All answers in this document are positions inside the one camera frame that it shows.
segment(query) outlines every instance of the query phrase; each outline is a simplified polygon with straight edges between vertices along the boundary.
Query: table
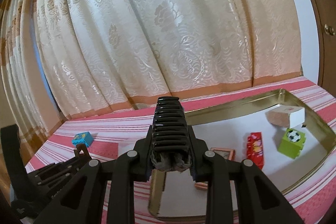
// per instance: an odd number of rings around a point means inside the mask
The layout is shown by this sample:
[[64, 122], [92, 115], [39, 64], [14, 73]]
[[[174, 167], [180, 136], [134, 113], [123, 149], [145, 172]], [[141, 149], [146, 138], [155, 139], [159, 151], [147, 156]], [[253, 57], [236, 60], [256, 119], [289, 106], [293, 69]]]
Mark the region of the table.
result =
[[[207, 98], [191, 99], [182, 102], [182, 105], [185, 111], [195, 110], [279, 88], [284, 88], [300, 98], [334, 131], [336, 130], [336, 99], [303, 76]], [[92, 158], [102, 162], [116, 159], [119, 155], [131, 150], [138, 139], [146, 136], [148, 126], [152, 124], [154, 110], [155, 108], [146, 108], [66, 121], [36, 152], [26, 165], [26, 170], [31, 172], [50, 163], [72, 158], [74, 147], [71, 140], [76, 133], [85, 131], [89, 131], [95, 140], [88, 148]], [[285, 196], [306, 224], [318, 223], [335, 199], [335, 175], [336, 152], [334, 150], [312, 177]], [[110, 183], [106, 189], [101, 223], [106, 223], [109, 190]], [[135, 222], [139, 224], [163, 223], [148, 212], [149, 195], [150, 182], [134, 183]]]

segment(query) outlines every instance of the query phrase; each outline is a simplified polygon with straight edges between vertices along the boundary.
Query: curtain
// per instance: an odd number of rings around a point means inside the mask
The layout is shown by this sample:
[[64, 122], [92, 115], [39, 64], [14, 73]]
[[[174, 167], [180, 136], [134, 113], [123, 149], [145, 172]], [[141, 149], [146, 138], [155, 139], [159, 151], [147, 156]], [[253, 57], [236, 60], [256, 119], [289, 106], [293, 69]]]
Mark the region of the curtain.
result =
[[33, 12], [68, 118], [300, 75], [293, 0], [34, 0]]
[[[0, 6], [1, 76], [8, 111], [19, 127], [21, 157], [26, 164], [62, 124], [44, 88], [30, 32], [32, 0], [4, 0]], [[1, 126], [9, 125], [2, 120]], [[9, 178], [0, 150], [0, 186], [8, 197]]]

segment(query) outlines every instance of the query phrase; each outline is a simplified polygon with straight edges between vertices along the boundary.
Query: door knob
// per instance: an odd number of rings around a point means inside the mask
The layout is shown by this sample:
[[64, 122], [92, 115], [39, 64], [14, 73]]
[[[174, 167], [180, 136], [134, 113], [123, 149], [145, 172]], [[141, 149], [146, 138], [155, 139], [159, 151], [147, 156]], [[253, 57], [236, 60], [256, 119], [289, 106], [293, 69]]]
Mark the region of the door knob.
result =
[[328, 26], [327, 24], [324, 25], [324, 31], [327, 35], [335, 35], [334, 27]]

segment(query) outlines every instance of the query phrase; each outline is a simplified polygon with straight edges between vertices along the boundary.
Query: wooden cabinet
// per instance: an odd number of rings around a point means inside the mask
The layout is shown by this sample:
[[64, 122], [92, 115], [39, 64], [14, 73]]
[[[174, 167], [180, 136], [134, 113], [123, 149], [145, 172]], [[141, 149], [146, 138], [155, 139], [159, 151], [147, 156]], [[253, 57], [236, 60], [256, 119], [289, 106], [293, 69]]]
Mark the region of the wooden cabinet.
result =
[[319, 85], [336, 97], [336, 0], [311, 2], [320, 43]]

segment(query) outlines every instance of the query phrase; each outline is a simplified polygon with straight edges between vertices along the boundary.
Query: white box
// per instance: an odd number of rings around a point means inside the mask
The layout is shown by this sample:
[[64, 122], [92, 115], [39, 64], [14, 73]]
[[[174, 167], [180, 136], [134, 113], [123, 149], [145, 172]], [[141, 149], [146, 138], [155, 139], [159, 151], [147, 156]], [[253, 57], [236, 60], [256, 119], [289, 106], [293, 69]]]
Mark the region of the white box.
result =
[[293, 128], [305, 122], [305, 108], [281, 105], [266, 113], [267, 120], [276, 126]]

